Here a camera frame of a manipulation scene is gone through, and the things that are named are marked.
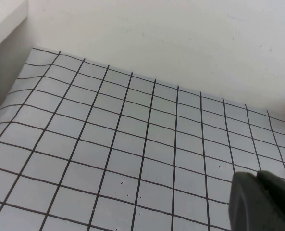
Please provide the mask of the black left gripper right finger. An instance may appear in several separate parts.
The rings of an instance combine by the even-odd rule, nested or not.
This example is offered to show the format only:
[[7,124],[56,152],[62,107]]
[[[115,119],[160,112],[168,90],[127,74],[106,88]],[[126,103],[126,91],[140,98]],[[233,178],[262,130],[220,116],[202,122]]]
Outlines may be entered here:
[[256,177],[285,219],[285,181],[269,171],[259,171]]

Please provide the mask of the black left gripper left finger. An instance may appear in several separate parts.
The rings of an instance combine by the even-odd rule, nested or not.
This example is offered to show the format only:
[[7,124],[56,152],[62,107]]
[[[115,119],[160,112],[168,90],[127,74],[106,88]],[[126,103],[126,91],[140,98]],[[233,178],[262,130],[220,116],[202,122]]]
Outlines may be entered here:
[[275,203],[250,173],[233,175],[228,213],[233,231],[277,230]]

